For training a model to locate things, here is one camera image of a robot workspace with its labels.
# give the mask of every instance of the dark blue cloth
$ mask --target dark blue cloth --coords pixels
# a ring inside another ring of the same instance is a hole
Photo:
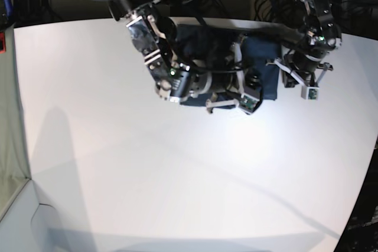
[[[230,50],[230,45],[235,42],[240,30],[211,29],[206,27],[180,25],[177,28],[177,42],[181,46],[185,56],[204,60],[209,67],[216,68],[213,62],[217,58],[225,58]],[[252,63],[252,72],[259,75],[263,86],[263,99],[276,100],[279,68],[276,65],[266,65],[267,60],[274,60],[281,56],[281,45],[268,37],[261,35],[249,35],[242,44],[243,60]],[[211,94],[202,94],[198,98],[189,98],[182,103],[186,106],[205,106],[206,100]],[[218,101],[230,99],[225,94],[220,94]]]

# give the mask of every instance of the screw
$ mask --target screw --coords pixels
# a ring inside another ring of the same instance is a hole
[[[149,21],[151,21],[151,22],[155,22],[155,18],[154,18],[154,16],[152,16],[152,15],[148,15],[148,16],[147,16],[147,20],[149,20]]]
[[[336,44],[336,39],[334,39],[334,38],[330,38],[329,40],[328,40],[328,45],[330,45],[330,46],[334,46]]]

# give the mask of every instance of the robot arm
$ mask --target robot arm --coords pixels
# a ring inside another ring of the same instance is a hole
[[[325,55],[337,48],[341,34],[333,23],[328,0],[301,1],[308,13],[305,37],[293,47],[293,54],[288,53],[284,61],[274,63],[287,74],[285,87],[300,84],[305,88],[304,98],[316,99],[318,86],[312,76]],[[243,39],[233,45],[232,64],[228,65],[233,68],[224,64],[222,69],[209,69],[206,63],[194,62],[180,54],[175,46],[175,25],[159,14],[155,4],[154,0],[109,1],[112,16],[126,22],[135,48],[143,54],[144,64],[155,81],[156,93],[176,103],[212,93],[206,103],[210,112],[215,107],[232,105],[253,113],[262,101],[261,85],[256,76],[250,75],[249,68],[241,64]],[[227,94],[229,100],[218,102],[220,93]]]

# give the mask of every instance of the red switch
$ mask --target red switch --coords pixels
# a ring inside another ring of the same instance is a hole
[[[3,32],[0,32],[0,53],[5,53],[5,35]]]

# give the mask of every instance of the white tabletop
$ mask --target white tabletop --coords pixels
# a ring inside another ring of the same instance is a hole
[[[279,82],[252,116],[159,99],[112,19],[15,45],[32,178],[73,251],[334,250],[378,134],[378,42],[344,35],[319,101]]]

